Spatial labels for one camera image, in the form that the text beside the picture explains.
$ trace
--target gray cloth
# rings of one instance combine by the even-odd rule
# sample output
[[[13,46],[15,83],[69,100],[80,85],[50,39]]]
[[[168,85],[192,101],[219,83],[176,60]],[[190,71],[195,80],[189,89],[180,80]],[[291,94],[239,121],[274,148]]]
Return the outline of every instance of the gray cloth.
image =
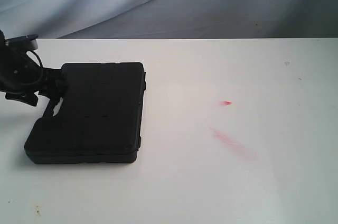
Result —
[[[0,0],[6,34],[43,38],[337,37],[337,15],[338,0]]]

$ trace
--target black plastic case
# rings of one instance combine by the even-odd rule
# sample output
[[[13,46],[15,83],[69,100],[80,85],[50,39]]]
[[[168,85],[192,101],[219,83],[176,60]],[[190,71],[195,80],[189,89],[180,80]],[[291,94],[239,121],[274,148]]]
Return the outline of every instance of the black plastic case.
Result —
[[[69,63],[59,112],[50,101],[25,143],[37,164],[135,161],[145,71],[141,63]]]

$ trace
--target red smudge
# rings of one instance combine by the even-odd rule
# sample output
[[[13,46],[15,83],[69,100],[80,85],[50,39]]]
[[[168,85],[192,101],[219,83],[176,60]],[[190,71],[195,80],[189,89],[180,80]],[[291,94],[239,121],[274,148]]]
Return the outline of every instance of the red smudge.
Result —
[[[239,154],[241,157],[254,161],[257,159],[257,156],[254,152],[247,149],[241,143],[236,142],[232,138],[228,137],[225,133],[210,127],[210,129],[214,132],[214,137],[219,139],[221,142],[225,143],[233,152]]]
[[[221,106],[226,106],[226,105],[230,105],[230,104],[232,104],[232,102],[230,102],[230,101],[221,101],[220,102]]]

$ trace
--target black mount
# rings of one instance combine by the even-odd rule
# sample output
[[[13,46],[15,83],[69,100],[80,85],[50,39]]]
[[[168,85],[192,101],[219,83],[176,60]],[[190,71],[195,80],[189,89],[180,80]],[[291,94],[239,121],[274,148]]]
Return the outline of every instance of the black mount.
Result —
[[[36,106],[37,96],[46,96],[58,103],[67,90],[61,69],[44,68],[37,49],[38,35],[25,35],[5,39],[0,30],[0,91],[5,92],[7,100],[21,101]],[[33,53],[40,65],[32,60],[27,52]]]

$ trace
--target red mark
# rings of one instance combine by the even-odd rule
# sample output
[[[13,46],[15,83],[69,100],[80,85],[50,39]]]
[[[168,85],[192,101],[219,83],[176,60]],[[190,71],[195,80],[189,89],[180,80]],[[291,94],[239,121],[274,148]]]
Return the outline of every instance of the red mark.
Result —
[[[232,102],[230,102],[230,101],[220,101],[221,106],[226,106],[226,105],[230,105],[230,104],[232,104]]]
[[[241,143],[234,141],[232,138],[228,137],[226,134],[216,130],[212,127],[210,129],[214,132],[214,137],[219,139],[221,142],[225,143],[232,151],[236,152],[243,158],[254,161],[257,159],[257,156],[254,152],[250,151],[244,147]]]

